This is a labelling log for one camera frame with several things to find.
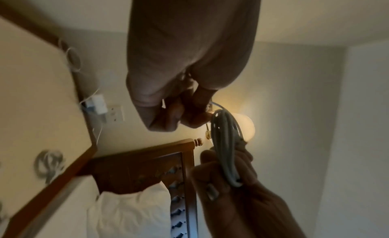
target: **white pillow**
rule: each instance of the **white pillow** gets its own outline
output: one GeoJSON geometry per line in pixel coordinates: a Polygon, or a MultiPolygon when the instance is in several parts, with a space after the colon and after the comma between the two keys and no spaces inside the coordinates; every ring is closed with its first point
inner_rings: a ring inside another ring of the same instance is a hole
{"type": "Polygon", "coordinates": [[[160,182],[142,192],[103,192],[88,210],[88,238],[170,237],[170,193],[160,182]]]}

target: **hand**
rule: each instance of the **hand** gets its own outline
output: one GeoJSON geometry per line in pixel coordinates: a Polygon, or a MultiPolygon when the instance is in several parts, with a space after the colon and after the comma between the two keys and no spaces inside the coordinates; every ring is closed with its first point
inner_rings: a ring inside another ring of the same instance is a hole
{"type": "Polygon", "coordinates": [[[225,181],[215,151],[201,154],[191,179],[214,238],[305,238],[285,201],[266,189],[251,165],[252,155],[236,151],[235,166],[243,186],[225,181]]]}
{"type": "Polygon", "coordinates": [[[210,120],[211,97],[247,63],[259,6],[260,0],[133,0],[126,83],[149,130],[210,120]]]}

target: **wooden headboard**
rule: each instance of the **wooden headboard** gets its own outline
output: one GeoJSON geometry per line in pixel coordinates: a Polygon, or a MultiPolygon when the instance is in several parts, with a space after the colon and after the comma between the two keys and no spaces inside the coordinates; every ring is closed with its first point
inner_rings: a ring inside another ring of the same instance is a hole
{"type": "Polygon", "coordinates": [[[78,175],[92,175],[100,192],[135,193],[162,181],[171,195],[171,237],[197,237],[192,139],[90,160],[78,175]]]}

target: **wall socket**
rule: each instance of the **wall socket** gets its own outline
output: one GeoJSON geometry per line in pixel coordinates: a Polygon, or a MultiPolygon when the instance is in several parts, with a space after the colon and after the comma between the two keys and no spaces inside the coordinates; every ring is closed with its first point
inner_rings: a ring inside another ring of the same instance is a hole
{"type": "Polygon", "coordinates": [[[105,123],[116,124],[121,122],[124,122],[123,107],[120,105],[108,106],[108,112],[105,114],[105,123]]]}

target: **ceiling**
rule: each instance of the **ceiling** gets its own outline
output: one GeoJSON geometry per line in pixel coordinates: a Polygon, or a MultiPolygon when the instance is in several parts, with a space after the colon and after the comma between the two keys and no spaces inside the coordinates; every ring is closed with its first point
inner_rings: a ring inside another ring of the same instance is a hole
{"type": "MultiPolygon", "coordinates": [[[[131,4],[131,0],[5,1],[44,25],[109,32],[127,31],[131,4]]],[[[388,19],[389,0],[262,0],[256,40],[354,45],[388,38],[388,19]]]]}

